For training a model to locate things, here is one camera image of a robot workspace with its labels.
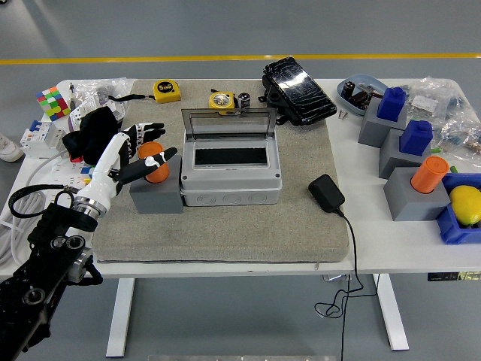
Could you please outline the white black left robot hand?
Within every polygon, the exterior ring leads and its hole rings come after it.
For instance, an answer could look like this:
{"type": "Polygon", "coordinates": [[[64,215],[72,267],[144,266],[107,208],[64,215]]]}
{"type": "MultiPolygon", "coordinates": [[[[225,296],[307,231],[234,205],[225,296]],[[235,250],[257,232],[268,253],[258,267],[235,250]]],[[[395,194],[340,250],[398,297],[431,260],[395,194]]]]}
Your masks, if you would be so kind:
{"type": "Polygon", "coordinates": [[[142,144],[164,134],[162,123],[138,123],[113,136],[94,168],[90,183],[75,196],[72,208],[83,213],[95,212],[100,217],[105,215],[111,199],[123,185],[153,173],[177,153],[177,148],[170,147],[145,159],[130,161],[142,144]]]}

